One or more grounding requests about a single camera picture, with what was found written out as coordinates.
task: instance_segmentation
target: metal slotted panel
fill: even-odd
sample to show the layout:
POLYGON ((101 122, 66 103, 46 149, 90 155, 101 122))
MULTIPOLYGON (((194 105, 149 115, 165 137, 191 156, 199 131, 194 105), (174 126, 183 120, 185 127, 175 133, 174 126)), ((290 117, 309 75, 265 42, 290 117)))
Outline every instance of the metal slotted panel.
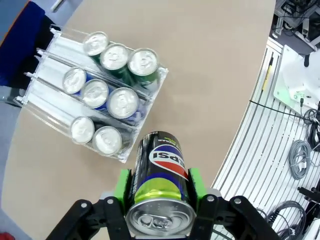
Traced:
MULTIPOLYGON (((294 111, 273 97, 281 52, 282 47, 269 39, 251 100, 295 115, 294 111), (272 67, 266 87, 262 91, 272 56, 272 67)), ((254 207, 267 214, 287 200, 297 201, 306 208, 308 202, 297 188, 310 189, 316 186, 320 167, 312 166, 306 177, 298 181, 292 178, 287 160, 293 141, 306 140, 306 133, 307 127, 300 118, 249 103, 238 133, 212 187, 220 190, 226 200, 237 195, 245 196, 254 207)), ((311 158, 318 164, 319 152, 312 152, 311 158)), ((290 225, 300 220, 300 214, 294 208, 288 208, 281 214, 290 225)), ((278 217, 273 224, 276 232, 286 227, 281 217, 278 217)), ((222 226, 215 226, 214 229, 233 238, 222 226)), ((211 239, 224 238, 213 233, 211 239)))

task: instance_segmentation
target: white device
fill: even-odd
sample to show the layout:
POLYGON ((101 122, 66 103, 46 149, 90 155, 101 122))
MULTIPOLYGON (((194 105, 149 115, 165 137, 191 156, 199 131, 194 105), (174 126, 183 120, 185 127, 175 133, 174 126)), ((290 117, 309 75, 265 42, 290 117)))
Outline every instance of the white device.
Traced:
POLYGON ((301 98, 303 98, 302 113, 310 108, 318 109, 320 51, 312 52, 306 65, 304 57, 290 47, 284 46, 273 95, 299 114, 301 98))

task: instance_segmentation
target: soda can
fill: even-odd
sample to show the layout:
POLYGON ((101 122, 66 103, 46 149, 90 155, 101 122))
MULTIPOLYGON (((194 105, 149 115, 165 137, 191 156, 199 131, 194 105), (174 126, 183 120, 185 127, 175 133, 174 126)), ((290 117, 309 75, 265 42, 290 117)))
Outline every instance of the soda can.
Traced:
POLYGON ((62 79, 62 88, 67 94, 80 95, 80 90, 92 77, 81 67, 72 67, 62 79))
POLYGON ((116 119, 123 119, 129 123, 141 121, 145 115, 145 108, 135 91, 127 87, 114 90, 107 101, 107 110, 116 119))
POLYGON ((83 51, 96 63, 100 63, 100 54, 109 44, 108 36, 102 31, 96 31, 83 40, 83 51))
POLYGON ((95 125, 89 117, 79 116, 72 121, 69 131, 75 144, 87 144, 94 136, 95 125))
POLYGON ((152 92, 159 87, 158 67, 158 56, 149 48, 139 48, 133 51, 128 60, 128 68, 137 83, 152 92))
POLYGON ((120 43, 109 45, 100 55, 100 64, 103 68, 118 79, 129 85, 134 85, 134 80, 127 67, 129 50, 120 43))
POLYGON ((99 111, 107 109, 107 99, 111 88, 101 79, 86 82, 81 90, 81 99, 85 105, 99 111))
POLYGON ((138 146, 125 216, 135 235, 185 235, 196 217, 188 196, 188 174, 178 140, 155 131, 138 146))
POLYGON ((112 156, 129 145, 128 139, 113 126, 103 126, 93 135, 93 147, 103 156, 112 156))

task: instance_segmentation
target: cable bundle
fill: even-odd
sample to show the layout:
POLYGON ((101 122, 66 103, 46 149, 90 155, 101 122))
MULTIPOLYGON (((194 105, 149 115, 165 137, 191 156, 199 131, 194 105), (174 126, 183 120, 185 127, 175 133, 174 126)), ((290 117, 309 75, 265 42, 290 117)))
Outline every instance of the cable bundle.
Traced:
POLYGON ((280 204, 273 212, 268 214, 267 221, 272 226, 278 216, 281 216, 285 223, 287 224, 287 228, 280 230, 277 232, 279 237, 282 240, 299 240, 301 239, 301 236, 303 234, 303 230, 306 224, 307 214, 305 212, 305 209, 296 201, 285 201, 282 204, 280 204), (287 208, 296 208, 299 210, 301 214, 301 220, 298 224, 295 225, 289 225, 288 221, 280 214, 281 210, 287 209, 287 208))
POLYGON ((292 143, 288 154, 288 161, 294 180, 300 180, 308 173, 311 164, 310 154, 311 147, 306 141, 296 140, 292 143), (305 167, 299 168, 299 164, 301 163, 305 163, 305 167))
POLYGON ((310 147, 316 152, 320 152, 320 131, 319 121, 317 120, 318 114, 320 115, 319 111, 315 109, 309 109, 303 115, 304 124, 310 126, 307 141, 310 144, 310 147))

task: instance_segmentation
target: green can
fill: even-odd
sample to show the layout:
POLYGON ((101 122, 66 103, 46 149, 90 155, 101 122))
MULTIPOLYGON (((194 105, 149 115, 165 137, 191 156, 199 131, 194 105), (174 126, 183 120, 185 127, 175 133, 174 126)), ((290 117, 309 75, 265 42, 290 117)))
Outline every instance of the green can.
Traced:
POLYGON ((111 75, 133 86, 134 79, 130 74, 127 63, 129 59, 128 48, 120 43, 110 44, 100 55, 100 64, 111 75))
POLYGON ((90 56, 97 64, 100 64, 100 54, 109 44, 107 34, 102 31, 96 31, 89 34, 83 40, 83 51, 90 56))
POLYGON ((155 51, 139 48, 133 51, 128 60, 128 68, 137 83, 152 92, 159 87, 159 60, 155 51))

